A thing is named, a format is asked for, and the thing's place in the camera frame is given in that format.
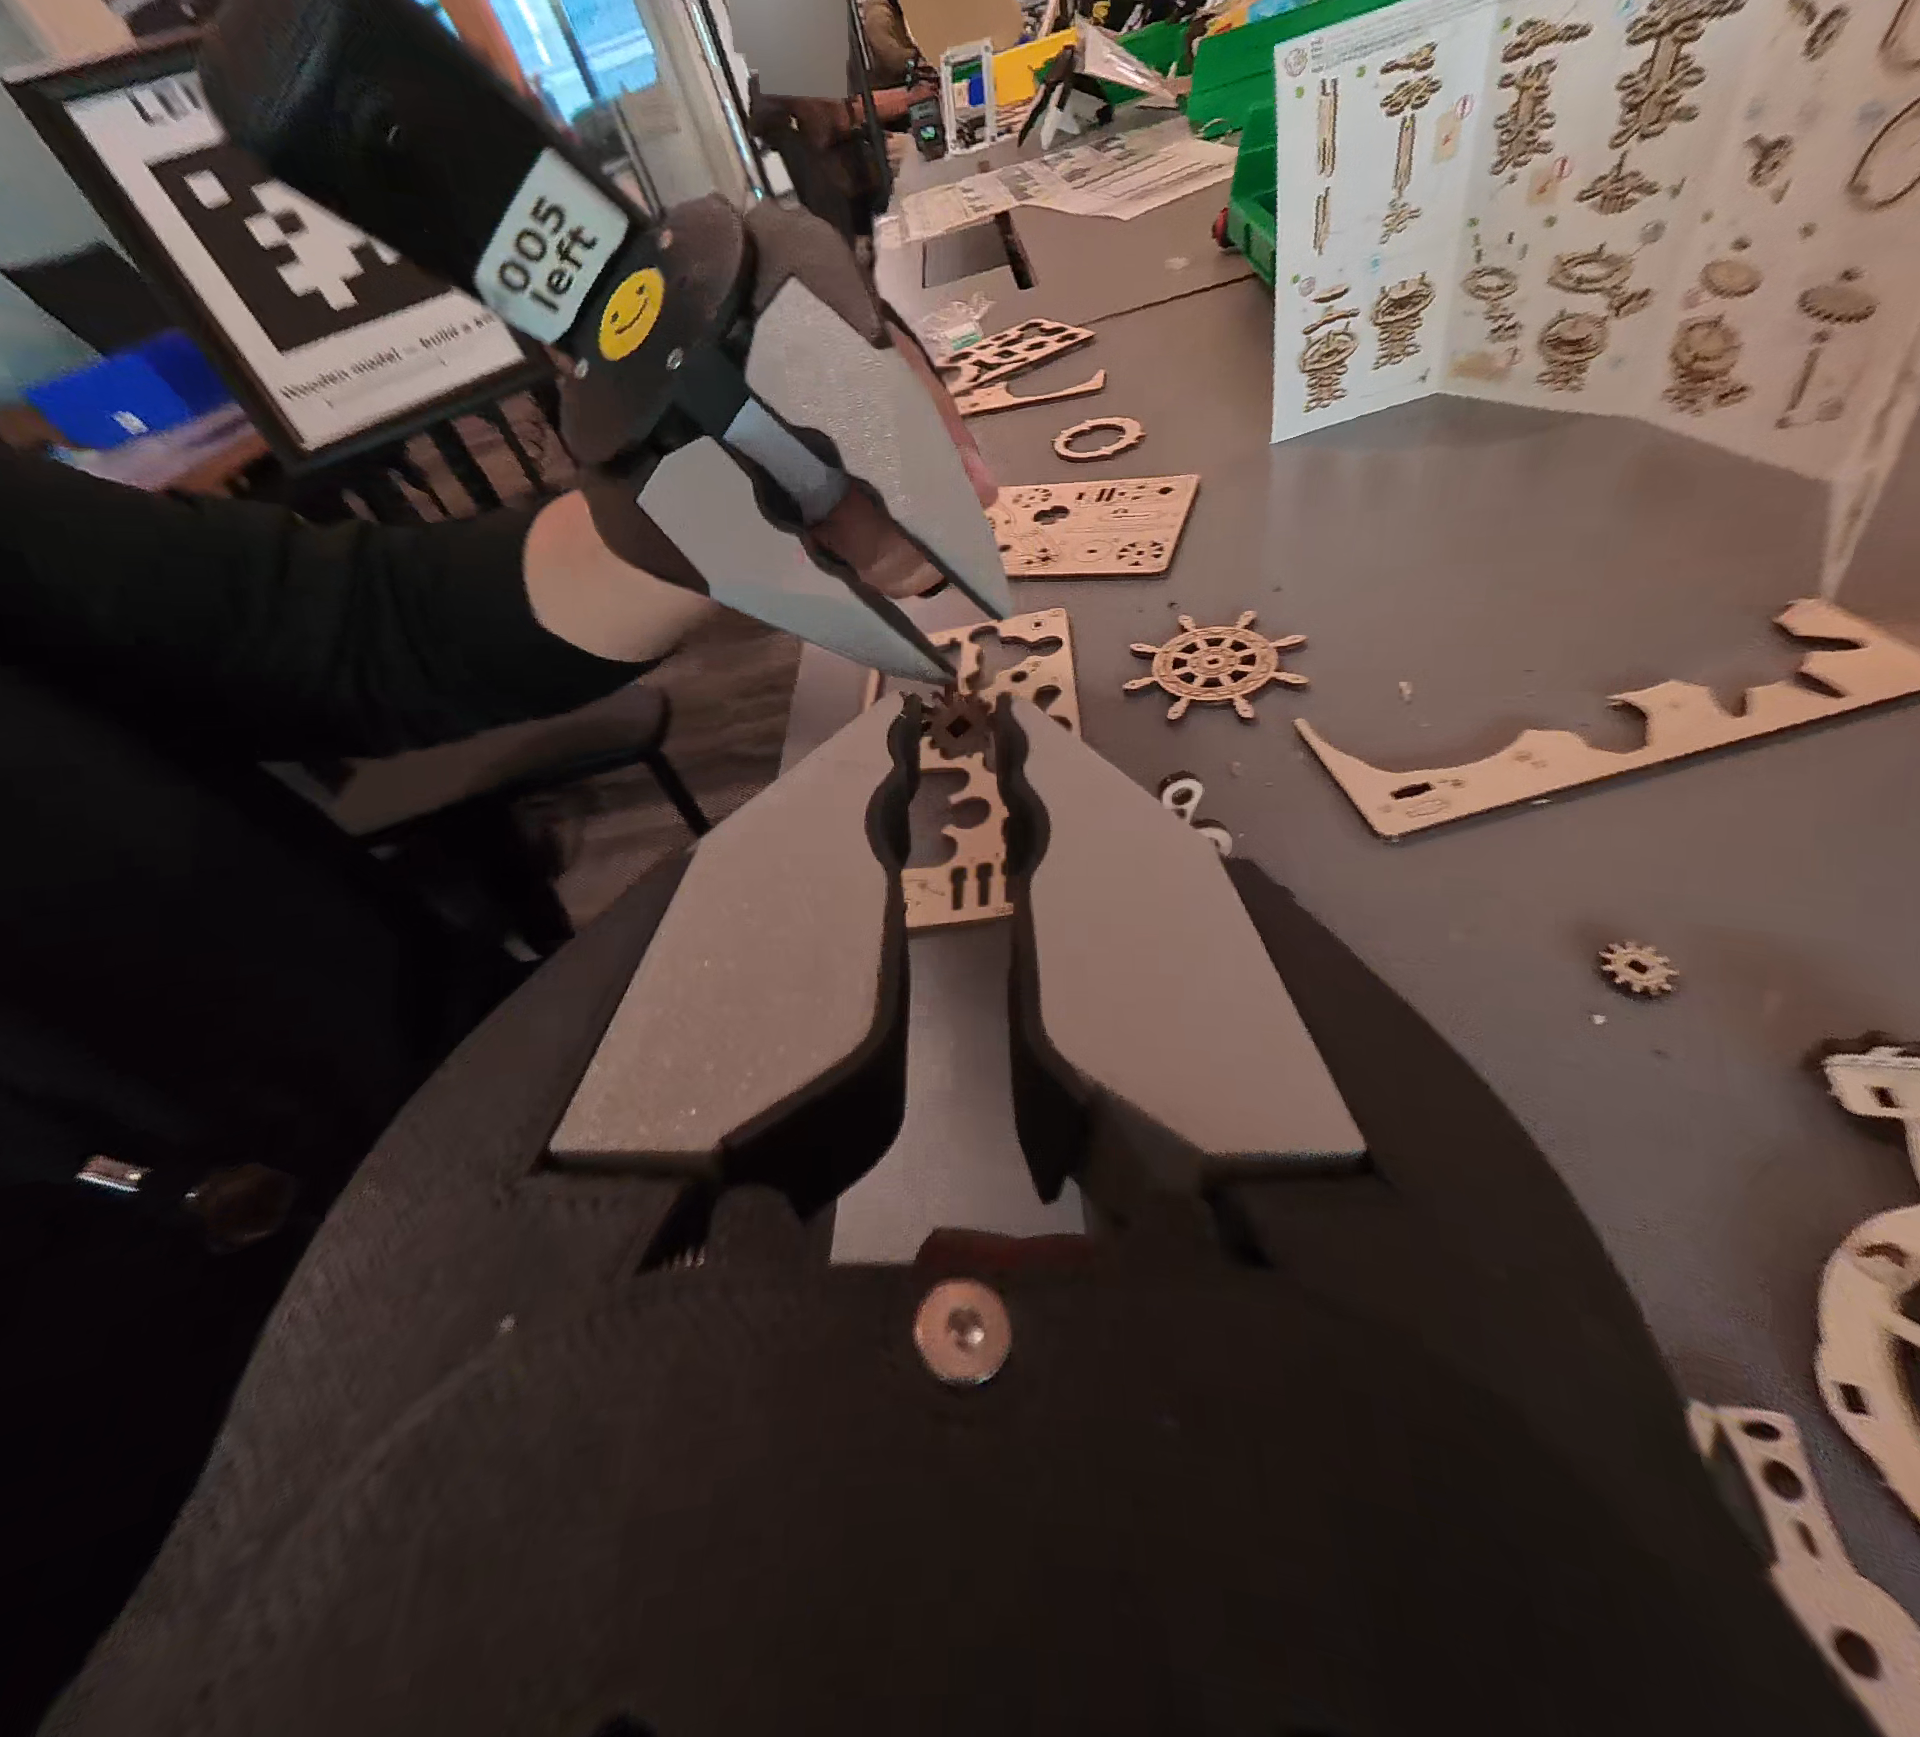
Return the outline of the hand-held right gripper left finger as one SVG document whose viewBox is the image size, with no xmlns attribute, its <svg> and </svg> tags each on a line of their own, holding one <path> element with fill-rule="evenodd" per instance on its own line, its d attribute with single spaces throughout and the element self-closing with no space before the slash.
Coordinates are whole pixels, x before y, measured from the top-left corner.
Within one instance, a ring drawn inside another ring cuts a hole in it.
<svg viewBox="0 0 1920 1737">
<path fill-rule="evenodd" d="M 922 705 L 844 725 L 701 838 L 545 1158 L 801 1214 L 871 1171 L 903 1114 L 901 869 Z"/>
</svg>

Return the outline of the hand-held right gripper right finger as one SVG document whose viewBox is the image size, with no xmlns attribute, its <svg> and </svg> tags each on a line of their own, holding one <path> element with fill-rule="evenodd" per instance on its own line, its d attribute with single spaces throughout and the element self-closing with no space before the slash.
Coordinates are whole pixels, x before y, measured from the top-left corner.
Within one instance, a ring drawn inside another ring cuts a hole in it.
<svg viewBox="0 0 1920 1737">
<path fill-rule="evenodd" d="M 1036 1193 L 1121 1205 L 1361 1171 L 1361 1128 L 1224 858 L 1032 701 L 992 719 Z"/>
</svg>

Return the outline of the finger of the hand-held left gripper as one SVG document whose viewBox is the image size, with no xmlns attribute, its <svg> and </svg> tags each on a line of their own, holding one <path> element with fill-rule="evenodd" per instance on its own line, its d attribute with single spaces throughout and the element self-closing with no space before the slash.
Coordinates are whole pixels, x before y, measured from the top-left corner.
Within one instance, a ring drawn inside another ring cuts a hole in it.
<svg viewBox="0 0 1920 1737">
<path fill-rule="evenodd" d="M 784 275 L 743 354 L 750 403 L 771 429 L 739 451 L 771 476 L 859 587 L 929 572 L 988 617 L 1013 600 L 969 460 L 969 434 L 910 334 L 850 276 L 859 319 Z"/>
<path fill-rule="evenodd" d="M 661 455 L 633 503 L 711 603 L 883 677 L 954 686 L 946 654 L 889 600 L 817 562 L 753 489 L 750 469 L 701 437 Z"/>
</svg>

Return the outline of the engraved wooden parts sheet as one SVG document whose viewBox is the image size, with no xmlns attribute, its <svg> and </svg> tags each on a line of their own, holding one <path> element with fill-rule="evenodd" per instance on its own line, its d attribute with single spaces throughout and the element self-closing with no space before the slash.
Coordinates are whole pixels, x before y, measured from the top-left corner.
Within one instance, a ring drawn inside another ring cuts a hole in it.
<svg viewBox="0 0 1920 1737">
<path fill-rule="evenodd" d="M 1200 476 L 1094 476 L 1003 487 L 988 509 L 1010 579 L 1161 576 Z"/>
</svg>

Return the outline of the person's left forearm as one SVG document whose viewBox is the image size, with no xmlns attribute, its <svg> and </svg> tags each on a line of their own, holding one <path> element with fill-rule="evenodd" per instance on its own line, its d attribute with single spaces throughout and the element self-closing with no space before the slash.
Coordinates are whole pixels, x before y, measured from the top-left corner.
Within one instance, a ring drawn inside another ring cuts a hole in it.
<svg viewBox="0 0 1920 1737">
<path fill-rule="evenodd" d="M 1 467 L 3 670 L 250 762 L 384 758 L 558 716 L 670 656 L 548 629 L 531 504 L 436 524 L 311 524 L 163 497 L 50 459 Z"/>
</svg>

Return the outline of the small wooden link part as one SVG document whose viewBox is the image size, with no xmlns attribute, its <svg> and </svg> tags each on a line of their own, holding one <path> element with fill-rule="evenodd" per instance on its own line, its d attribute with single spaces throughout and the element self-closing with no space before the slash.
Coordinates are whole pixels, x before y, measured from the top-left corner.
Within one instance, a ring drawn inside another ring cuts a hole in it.
<svg viewBox="0 0 1920 1737">
<path fill-rule="evenodd" d="M 1235 850 L 1235 838 L 1216 819 L 1204 812 L 1204 782 L 1196 772 L 1177 770 L 1163 776 L 1155 789 L 1158 803 L 1182 824 L 1200 834 L 1217 857 L 1229 858 Z"/>
</svg>

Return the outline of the person's left hand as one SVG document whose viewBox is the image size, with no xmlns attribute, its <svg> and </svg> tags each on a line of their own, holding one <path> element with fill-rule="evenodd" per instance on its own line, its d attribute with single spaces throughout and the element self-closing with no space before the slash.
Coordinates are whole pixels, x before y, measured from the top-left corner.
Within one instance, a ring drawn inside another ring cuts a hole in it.
<svg viewBox="0 0 1920 1737">
<path fill-rule="evenodd" d="M 850 493 L 806 533 L 870 589 L 889 597 L 936 591 L 946 574 L 866 497 Z M 591 656 L 645 665 L 670 656 L 718 606 L 704 594 L 622 561 L 574 490 L 534 516 L 522 544 L 522 581 L 534 620 Z"/>
</svg>

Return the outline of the wooden offcut sheet with holes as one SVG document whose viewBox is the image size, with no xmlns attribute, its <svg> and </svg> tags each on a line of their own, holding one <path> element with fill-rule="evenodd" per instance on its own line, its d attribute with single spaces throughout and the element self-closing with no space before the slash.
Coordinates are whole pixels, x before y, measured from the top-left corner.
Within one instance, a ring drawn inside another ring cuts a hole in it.
<svg viewBox="0 0 1920 1737">
<path fill-rule="evenodd" d="M 1095 333 L 1088 326 L 1054 319 L 1026 319 L 936 360 L 933 369 L 959 417 L 971 421 L 1099 393 L 1106 382 L 1103 371 L 1095 371 L 1088 381 L 1051 390 L 1019 390 L 1016 386 L 1019 377 L 1051 366 L 1094 342 Z"/>
</svg>

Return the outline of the white instruction paper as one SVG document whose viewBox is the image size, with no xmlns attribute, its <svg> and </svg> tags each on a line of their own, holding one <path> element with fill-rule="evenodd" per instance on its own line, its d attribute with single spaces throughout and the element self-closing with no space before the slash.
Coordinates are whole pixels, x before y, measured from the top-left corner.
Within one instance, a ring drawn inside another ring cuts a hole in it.
<svg viewBox="0 0 1920 1737">
<path fill-rule="evenodd" d="M 1234 141 L 1171 131 L 1108 132 L 1019 167 L 1019 205 L 1059 215 L 1134 220 L 1196 190 L 1231 182 Z"/>
<path fill-rule="evenodd" d="M 915 188 L 898 208 L 898 232 L 903 243 L 929 243 L 957 235 L 973 225 L 993 223 L 1002 215 L 1036 199 L 1036 179 L 1026 168 L 973 174 L 946 184 Z"/>
</svg>

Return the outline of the wooden ship wheel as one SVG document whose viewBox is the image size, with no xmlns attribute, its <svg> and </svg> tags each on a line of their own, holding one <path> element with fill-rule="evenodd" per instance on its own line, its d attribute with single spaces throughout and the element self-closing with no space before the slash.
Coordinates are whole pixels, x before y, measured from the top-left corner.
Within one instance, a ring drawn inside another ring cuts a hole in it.
<svg viewBox="0 0 1920 1737">
<path fill-rule="evenodd" d="M 1308 672 L 1289 667 L 1305 646 L 1305 635 L 1265 632 L 1255 608 L 1205 622 L 1179 614 L 1165 641 L 1129 646 L 1142 672 L 1121 692 L 1159 692 L 1165 725 L 1179 725 L 1196 713 L 1228 713 L 1252 723 L 1259 695 L 1311 689 Z"/>
</svg>

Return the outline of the long wavy wooden offcut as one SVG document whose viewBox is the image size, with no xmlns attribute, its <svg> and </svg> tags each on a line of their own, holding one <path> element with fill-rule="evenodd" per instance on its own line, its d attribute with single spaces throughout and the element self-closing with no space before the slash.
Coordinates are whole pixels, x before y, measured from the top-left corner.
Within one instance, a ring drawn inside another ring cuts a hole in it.
<svg viewBox="0 0 1920 1737">
<path fill-rule="evenodd" d="M 1497 752 L 1465 765 L 1381 769 L 1336 749 L 1305 720 L 1298 737 L 1381 841 L 1480 814 L 1530 809 L 1560 794 L 1687 765 L 1764 739 L 1914 701 L 1917 648 L 1824 598 L 1795 598 L 1773 619 L 1802 646 L 1786 678 L 1755 684 L 1736 707 L 1703 684 L 1667 678 L 1612 695 L 1609 707 L 1642 723 L 1629 749 L 1601 749 L 1557 728 L 1530 726 Z"/>
</svg>

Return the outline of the blue bin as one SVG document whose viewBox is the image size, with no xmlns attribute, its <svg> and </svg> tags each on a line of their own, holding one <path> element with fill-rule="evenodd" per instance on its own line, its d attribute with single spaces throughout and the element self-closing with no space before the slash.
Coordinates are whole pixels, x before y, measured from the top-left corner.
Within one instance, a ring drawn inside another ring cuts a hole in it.
<svg viewBox="0 0 1920 1737">
<path fill-rule="evenodd" d="M 233 404 L 200 344 L 162 331 L 58 378 L 29 384 L 21 398 L 56 433 L 86 451 L 111 451 L 174 433 Z"/>
</svg>

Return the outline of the pale wooden strip with holes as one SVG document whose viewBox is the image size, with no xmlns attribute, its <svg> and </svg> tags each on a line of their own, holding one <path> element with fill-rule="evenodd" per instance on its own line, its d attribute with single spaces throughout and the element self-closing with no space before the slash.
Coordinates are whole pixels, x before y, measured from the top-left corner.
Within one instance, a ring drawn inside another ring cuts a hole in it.
<svg viewBox="0 0 1920 1737">
<path fill-rule="evenodd" d="M 1700 1460 L 1742 1492 L 1769 1582 L 1802 1633 L 1875 1734 L 1915 1735 L 1915 1624 L 1849 1560 L 1794 1422 L 1694 1399 L 1685 1417 Z"/>
</svg>

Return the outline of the wooden sheet frame with cutouts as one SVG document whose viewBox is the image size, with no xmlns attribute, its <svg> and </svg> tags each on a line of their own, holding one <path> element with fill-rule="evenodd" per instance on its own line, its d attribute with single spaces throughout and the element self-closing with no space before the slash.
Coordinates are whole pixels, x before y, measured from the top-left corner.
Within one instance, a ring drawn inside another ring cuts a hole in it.
<svg viewBox="0 0 1920 1737">
<path fill-rule="evenodd" d="M 1083 728 L 1071 619 L 1047 606 L 1007 620 L 975 620 L 932 635 L 955 672 L 952 689 L 984 696 L 1019 696 L 1070 734 Z M 1005 897 L 1005 811 L 996 774 L 996 742 L 984 758 L 947 762 L 918 744 L 919 782 L 911 812 L 911 848 L 901 871 L 910 931 L 954 929 L 998 919 Z"/>
</svg>

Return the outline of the small white frame device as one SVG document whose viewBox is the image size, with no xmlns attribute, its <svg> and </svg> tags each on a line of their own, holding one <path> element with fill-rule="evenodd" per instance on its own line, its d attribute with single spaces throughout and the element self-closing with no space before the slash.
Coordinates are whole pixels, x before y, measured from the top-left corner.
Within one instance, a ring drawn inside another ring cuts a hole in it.
<svg viewBox="0 0 1920 1737">
<path fill-rule="evenodd" d="M 992 40 L 949 44 L 937 58 L 943 154 L 955 159 L 998 136 L 996 49 Z"/>
</svg>

